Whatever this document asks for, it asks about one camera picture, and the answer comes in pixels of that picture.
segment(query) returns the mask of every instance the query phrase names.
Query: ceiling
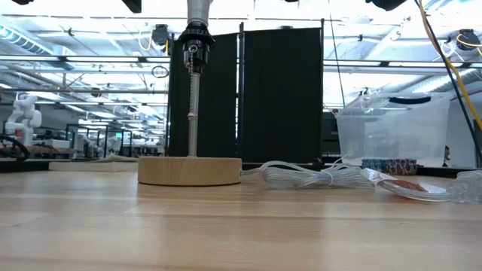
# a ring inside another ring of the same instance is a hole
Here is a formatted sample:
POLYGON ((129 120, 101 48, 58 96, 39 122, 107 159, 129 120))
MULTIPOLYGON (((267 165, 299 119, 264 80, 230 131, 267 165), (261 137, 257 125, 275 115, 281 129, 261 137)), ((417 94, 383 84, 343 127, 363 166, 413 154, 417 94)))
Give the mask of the ceiling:
MULTIPOLYGON (((424 4, 430 23, 441 41, 446 41, 449 35, 456 35, 459 29, 474 29, 477 35, 482 35, 482 20, 478 13, 482 2, 425 0, 424 4)), ((144 0, 141 14, 132 14, 121 0, 36 0, 26 6, 17 5, 11 0, 0 0, 0 7, 0 25, 3 22, 14 27, 38 43, 52 48, 54 54, 78 56, 167 57, 158 47, 151 46, 149 50, 142 47, 148 46, 151 30, 156 24, 167 24, 169 31, 178 36, 186 26, 187 14, 184 0, 144 0), (69 29, 74 37, 68 34, 69 29)), ((426 37, 417 6, 410 0, 391 12, 385 12, 364 0, 332 1, 330 4, 328 0, 300 0, 299 3, 281 0, 214 0, 209 31, 213 35, 238 32, 241 22, 247 31, 277 29, 280 26, 319 27, 320 19, 328 19, 330 16, 333 19, 333 31, 330 23, 327 23, 324 40, 326 59, 335 59, 336 44, 338 59, 441 61, 437 59, 437 54, 426 37)), ((454 61, 480 61, 476 50, 447 48, 447 52, 450 52, 450 58, 454 61)), ((0 54, 31 53, 0 39, 0 54)), ((97 87, 101 90, 166 91, 169 83, 169 77, 159 79, 150 74, 156 65, 154 63, 77 63, 68 73, 39 62, 14 64, 58 84, 65 81, 71 84, 72 89, 97 87)), ((169 64, 164 63, 163 66, 169 68, 169 64)), ((0 67, 0 76, 7 74, 3 68, 0 67)), ((343 106, 343 98, 345 103, 350 102, 363 90, 404 91, 410 85, 434 76, 416 70, 407 72, 407 69, 400 72, 388 69, 373 72, 353 68, 342 71, 340 86, 337 70, 325 71, 324 100, 329 108, 343 106)), ((18 85, 12 87, 42 86, 39 80, 30 79, 18 75, 18 85)), ((88 93, 77 93, 71 95, 71 98, 75 101, 94 99, 88 93)), ((146 93, 104 94, 100 99, 160 104, 167 102, 166 94, 146 93)), ((162 120, 166 113, 165 106, 144 106, 142 110, 139 109, 141 107, 136 108, 137 117, 140 115, 146 120, 162 120)), ((118 117, 132 117, 132 112, 122 107, 103 110, 118 117)))

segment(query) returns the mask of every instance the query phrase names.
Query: wooden table surface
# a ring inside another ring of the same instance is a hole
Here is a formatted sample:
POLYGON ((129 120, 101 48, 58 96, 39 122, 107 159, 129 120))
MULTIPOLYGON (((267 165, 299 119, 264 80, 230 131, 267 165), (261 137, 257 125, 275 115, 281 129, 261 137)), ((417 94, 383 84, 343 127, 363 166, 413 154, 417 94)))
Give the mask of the wooden table surface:
MULTIPOLYGON (((437 183, 434 178, 427 178, 437 183)), ((482 270, 482 205, 383 190, 0 175, 0 270, 482 270)))

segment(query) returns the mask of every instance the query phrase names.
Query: clear plastic bin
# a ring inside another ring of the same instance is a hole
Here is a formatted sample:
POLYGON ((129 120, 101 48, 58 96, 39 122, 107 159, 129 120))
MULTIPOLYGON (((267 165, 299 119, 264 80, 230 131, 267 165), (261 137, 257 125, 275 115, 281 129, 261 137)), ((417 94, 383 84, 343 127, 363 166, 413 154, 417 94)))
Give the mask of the clear plastic bin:
POLYGON ((344 163, 362 159, 416 159, 442 166, 447 135, 449 93, 363 95, 337 115, 344 163))

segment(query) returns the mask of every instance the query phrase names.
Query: black partition screen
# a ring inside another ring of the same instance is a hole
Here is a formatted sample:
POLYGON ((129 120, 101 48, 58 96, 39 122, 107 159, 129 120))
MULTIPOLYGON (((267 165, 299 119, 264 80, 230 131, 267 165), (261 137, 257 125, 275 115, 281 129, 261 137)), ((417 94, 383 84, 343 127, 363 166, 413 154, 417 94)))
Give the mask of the black partition screen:
POLYGON ((319 156, 320 29, 245 32, 243 162, 319 156))
MULTIPOLYGON (((200 78, 197 155, 235 157, 237 34, 214 38, 215 48, 200 78)), ((185 157, 188 155, 190 78, 180 43, 176 42, 172 48, 171 63, 168 152, 170 156, 185 157)))

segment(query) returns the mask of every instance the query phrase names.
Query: white cable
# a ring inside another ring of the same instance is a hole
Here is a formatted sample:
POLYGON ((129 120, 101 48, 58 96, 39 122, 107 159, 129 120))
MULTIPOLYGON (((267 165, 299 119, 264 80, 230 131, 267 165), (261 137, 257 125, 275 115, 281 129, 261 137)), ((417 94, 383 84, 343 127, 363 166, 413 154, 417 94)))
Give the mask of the white cable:
POLYGON ((374 187, 360 174, 362 169, 349 164, 336 164, 322 171, 314 171, 281 161, 270 161, 258 169, 241 171, 243 180, 256 175, 273 189, 329 188, 329 187, 374 187))

